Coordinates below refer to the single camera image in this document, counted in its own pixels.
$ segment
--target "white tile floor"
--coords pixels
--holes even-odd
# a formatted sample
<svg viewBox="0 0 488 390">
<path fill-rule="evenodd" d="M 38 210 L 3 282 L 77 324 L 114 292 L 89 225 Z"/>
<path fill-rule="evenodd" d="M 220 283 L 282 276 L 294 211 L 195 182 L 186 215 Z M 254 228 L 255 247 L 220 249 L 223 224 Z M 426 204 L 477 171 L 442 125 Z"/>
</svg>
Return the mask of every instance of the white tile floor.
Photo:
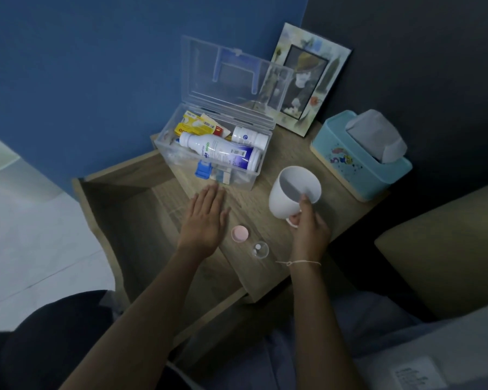
<svg viewBox="0 0 488 390">
<path fill-rule="evenodd" d="M 45 304 L 104 288 L 114 288 L 114 277 L 73 198 L 32 204 L 0 195 L 0 330 Z"/>
</svg>

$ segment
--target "tile grout line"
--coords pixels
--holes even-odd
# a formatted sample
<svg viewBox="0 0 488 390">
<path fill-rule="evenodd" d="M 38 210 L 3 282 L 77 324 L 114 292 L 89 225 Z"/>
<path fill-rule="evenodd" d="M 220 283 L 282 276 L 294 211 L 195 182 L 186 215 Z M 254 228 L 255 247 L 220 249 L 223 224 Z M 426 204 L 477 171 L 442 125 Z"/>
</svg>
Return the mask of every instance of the tile grout line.
<svg viewBox="0 0 488 390">
<path fill-rule="evenodd" d="M 32 288 L 33 286 L 35 286 L 35 285 L 39 284 L 40 282 L 42 282 L 42 281 L 44 281 L 44 280 L 46 280 L 46 279 L 50 278 L 50 277 L 51 277 L 51 276 L 53 276 L 53 275 L 56 275 L 57 273 L 59 273 L 59 272 L 61 272 L 61 271 L 65 271 L 67 268 L 70 268 L 70 267 L 72 267 L 73 265 L 78 264 L 79 262 L 82 262 L 82 261 L 84 261 L 84 260 L 86 260 L 86 259 L 90 258 L 91 256 L 94 256 L 94 255 L 95 255 L 96 253 L 98 253 L 98 252 L 103 252 L 103 249 L 99 249 L 98 251 L 96 251 L 96 252 L 94 252 L 94 253 L 91 253 L 91 254 L 90 254 L 90 255 L 88 255 L 88 256 L 83 256 L 83 257 L 80 257 L 80 258 L 78 259 L 78 261 L 76 261 L 76 262 L 72 263 L 71 265 L 66 266 L 65 268 L 62 268 L 62 269 L 60 269 L 60 270 L 56 271 L 54 274 L 51 274 L 51 275 L 49 275 L 49 276 L 46 276 L 45 278 L 40 279 L 39 281 L 37 281 L 37 282 L 35 282 L 35 283 L 33 283 L 33 284 L 31 284 L 31 285 L 27 286 L 26 288 L 24 288 L 24 289 L 22 289 L 22 290 L 19 290 L 19 291 L 17 291 L 16 293 L 13 293 L 13 294 L 8 295 L 7 297 L 5 297 L 5 298 L 3 298 L 2 300 L 0 300 L 0 303 L 2 303 L 2 302 L 4 302 L 4 301 L 6 301 L 6 300 L 7 300 L 8 298 L 10 298 L 10 297 L 13 297 L 14 295 L 17 295 L 17 294 L 19 294 L 19 293 L 21 293 L 21 292 L 23 292 L 23 291 L 26 291 L 28 288 Z"/>
</svg>

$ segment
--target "plastic bottle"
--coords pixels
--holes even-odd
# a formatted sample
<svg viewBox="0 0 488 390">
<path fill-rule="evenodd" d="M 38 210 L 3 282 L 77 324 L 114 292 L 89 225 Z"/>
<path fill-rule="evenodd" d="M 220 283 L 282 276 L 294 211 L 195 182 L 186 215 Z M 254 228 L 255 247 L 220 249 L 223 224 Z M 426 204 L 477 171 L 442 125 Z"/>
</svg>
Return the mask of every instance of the plastic bottle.
<svg viewBox="0 0 488 390">
<path fill-rule="evenodd" d="M 253 172 L 258 168 L 262 155 L 260 149 L 235 144 L 213 134 L 197 136 L 183 132 L 179 137 L 179 144 L 182 147 L 194 150 L 204 158 L 235 165 Z"/>
<path fill-rule="evenodd" d="M 232 142 L 265 150 L 268 138 L 266 134 L 260 134 L 246 127 L 236 126 L 233 130 Z"/>
</svg>

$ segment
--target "drawer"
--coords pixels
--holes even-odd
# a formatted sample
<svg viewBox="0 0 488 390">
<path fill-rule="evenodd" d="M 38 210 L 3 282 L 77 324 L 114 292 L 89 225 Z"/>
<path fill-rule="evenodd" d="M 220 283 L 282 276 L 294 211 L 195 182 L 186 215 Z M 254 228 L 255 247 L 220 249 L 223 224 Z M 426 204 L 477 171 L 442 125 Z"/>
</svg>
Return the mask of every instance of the drawer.
<svg viewBox="0 0 488 390">
<path fill-rule="evenodd" d="M 157 150 L 74 179 L 73 187 L 89 228 L 107 256 L 118 302 L 126 309 L 174 253 L 188 196 Z M 174 346 L 246 294 L 217 249 L 194 277 Z"/>
</svg>

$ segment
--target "mattress tag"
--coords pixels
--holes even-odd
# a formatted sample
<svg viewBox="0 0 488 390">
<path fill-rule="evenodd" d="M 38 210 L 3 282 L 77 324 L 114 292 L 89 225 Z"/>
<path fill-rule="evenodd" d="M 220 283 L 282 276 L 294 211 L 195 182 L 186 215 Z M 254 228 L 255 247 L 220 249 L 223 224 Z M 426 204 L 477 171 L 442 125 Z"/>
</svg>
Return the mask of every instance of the mattress tag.
<svg viewBox="0 0 488 390">
<path fill-rule="evenodd" d="M 438 367 L 428 356 L 394 367 L 390 373 L 401 390 L 435 390 L 448 387 Z"/>
</svg>

